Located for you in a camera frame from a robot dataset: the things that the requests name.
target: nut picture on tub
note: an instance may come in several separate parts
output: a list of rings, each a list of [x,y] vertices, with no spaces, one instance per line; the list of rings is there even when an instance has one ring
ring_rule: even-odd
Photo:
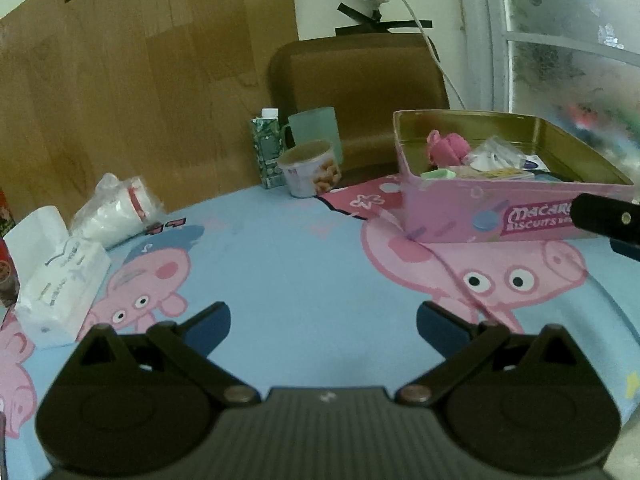
[[[340,169],[332,158],[328,158],[318,167],[313,179],[318,194],[331,190],[339,181]]]

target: plastic-wrapped white roll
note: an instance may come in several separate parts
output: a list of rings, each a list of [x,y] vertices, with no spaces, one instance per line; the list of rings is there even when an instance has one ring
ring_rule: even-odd
[[[111,177],[100,181],[72,224],[73,235],[100,242],[105,249],[141,233],[164,214],[140,177],[117,181],[115,186]]]

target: yellow star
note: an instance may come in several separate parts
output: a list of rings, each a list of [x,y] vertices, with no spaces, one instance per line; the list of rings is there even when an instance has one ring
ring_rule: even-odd
[[[638,372],[633,372],[626,376],[626,398],[633,399],[640,390],[640,377]]]

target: white cable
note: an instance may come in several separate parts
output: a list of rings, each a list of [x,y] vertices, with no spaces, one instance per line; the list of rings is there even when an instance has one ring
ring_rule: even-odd
[[[409,5],[409,2],[407,0],[402,0],[402,3],[404,3],[404,6],[407,8],[407,10],[409,11],[409,14],[411,14],[411,17],[414,19],[415,24],[418,26],[418,30],[420,30],[420,33],[422,34],[422,37],[424,38],[424,41],[427,44],[427,47],[429,49],[429,54],[431,54],[431,58],[433,59],[433,62],[436,64],[440,72],[442,72],[442,75],[444,76],[444,79],[447,81],[447,83],[449,83],[451,88],[453,88],[453,91],[456,94],[458,101],[460,101],[460,105],[462,106],[462,109],[466,110],[465,103],[462,100],[462,97],[460,97],[460,92],[458,92],[458,89],[453,84],[453,81],[451,81],[450,77],[447,75],[447,73],[444,71],[444,68],[438,61],[438,57],[436,56],[436,53],[433,51],[433,47],[431,46],[431,41],[429,40],[427,33],[424,31],[424,28],[422,28],[422,23],[420,23],[420,20],[415,15],[415,12],[411,8],[411,5]]]

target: ribbed gray surface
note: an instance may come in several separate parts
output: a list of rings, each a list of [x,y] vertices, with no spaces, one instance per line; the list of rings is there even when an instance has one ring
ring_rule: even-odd
[[[49,480],[81,478],[54,473]],[[268,400],[258,406],[223,413],[215,431],[181,463],[135,478],[525,480],[533,477],[503,473],[477,462],[455,447],[429,410],[398,406],[387,398],[384,390],[368,388],[272,390]],[[562,477],[563,480],[607,478],[595,469]]]

